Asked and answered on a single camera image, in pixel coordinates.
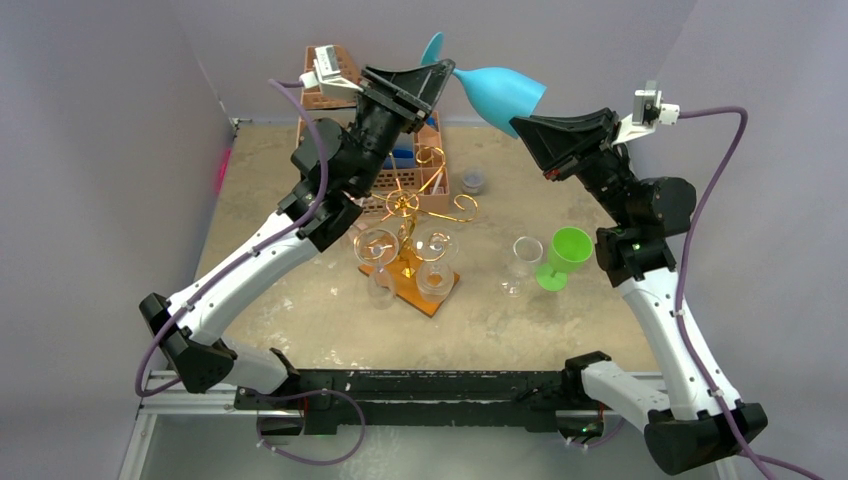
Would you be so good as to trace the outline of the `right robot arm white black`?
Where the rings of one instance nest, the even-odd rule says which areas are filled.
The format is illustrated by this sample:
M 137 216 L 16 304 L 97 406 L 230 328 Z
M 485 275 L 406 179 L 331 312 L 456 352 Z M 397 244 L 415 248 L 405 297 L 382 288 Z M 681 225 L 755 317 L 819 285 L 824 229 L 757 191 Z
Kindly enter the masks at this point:
M 668 245 L 672 236 L 693 236 L 706 195 L 682 178 L 640 179 L 631 169 L 627 143 L 686 113 L 666 104 L 652 118 L 639 125 L 602 109 L 570 118 L 515 117 L 511 126 L 545 178 L 577 178 L 611 217 L 612 226 L 596 232 L 597 262 L 637 318 L 666 385 L 665 393 L 643 387 L 593 352 L 567 361 L 563 397 L 576 407 L 597 400 L 616 410 L 642 432 L 658 467 L 677 475 L 749 454 L 768 419 L 713 358 L 685 300 L 688 261 Z

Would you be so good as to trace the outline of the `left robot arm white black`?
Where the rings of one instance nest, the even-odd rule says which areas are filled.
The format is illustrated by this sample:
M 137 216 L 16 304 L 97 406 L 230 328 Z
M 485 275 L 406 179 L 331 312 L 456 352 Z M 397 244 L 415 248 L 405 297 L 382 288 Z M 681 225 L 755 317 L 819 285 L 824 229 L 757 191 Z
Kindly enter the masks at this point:
M 152 293 L 140 311 L 160 350 L 191 393 L 220 383 L 259 392 L 272 408 L 297 399 L 295 368 L 281 354 L 239 347 L 224 334 L 275 282 L 328 249 L 362 216 L 397 140 L 431 116 L 455 64 L 438 60 L 407 70 L 367 66 L 348 86 L 351 123 L 302 114 L 306 133 L 291 161 L 299 182 L 259 230 L 204 277 L 170 296 Z

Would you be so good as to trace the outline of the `tall clear flute glass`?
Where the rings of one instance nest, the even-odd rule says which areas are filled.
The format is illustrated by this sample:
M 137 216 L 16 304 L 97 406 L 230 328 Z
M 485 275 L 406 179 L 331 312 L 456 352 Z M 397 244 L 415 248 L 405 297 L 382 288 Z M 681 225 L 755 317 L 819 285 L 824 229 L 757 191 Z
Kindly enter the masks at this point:
M 385 228 L 368 228 L 354 240 L 357 259 L 370 268 L 366 290 L 377 309 L 388 309 L 396 297 L 396 284 L 388 265 L 397 257 L 399 247 L 397 236 Z

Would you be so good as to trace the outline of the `blue plastic goblet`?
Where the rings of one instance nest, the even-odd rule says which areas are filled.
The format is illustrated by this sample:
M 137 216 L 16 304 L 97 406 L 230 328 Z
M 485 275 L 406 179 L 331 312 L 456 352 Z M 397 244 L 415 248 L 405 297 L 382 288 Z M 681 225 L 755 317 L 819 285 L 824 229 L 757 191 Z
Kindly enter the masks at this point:
M 547 90 L 539 81 L 505 67 L 454 68 L 452 74 L 475 112 L 489 125 L 514 139 L 519 135 L 510 121 L 533 114 Z

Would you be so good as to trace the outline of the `small clear goblet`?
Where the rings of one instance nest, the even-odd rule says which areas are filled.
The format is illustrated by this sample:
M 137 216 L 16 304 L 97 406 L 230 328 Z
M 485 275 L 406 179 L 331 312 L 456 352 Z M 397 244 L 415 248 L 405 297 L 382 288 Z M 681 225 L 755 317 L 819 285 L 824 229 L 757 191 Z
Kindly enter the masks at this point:
M 535 282 L 535 272 L 543 255 L 544 247 L 538 239 L 530 236 L 517 238 L 511 245 L 499 280 L 500 291 L 510 298 L 526 293 Z

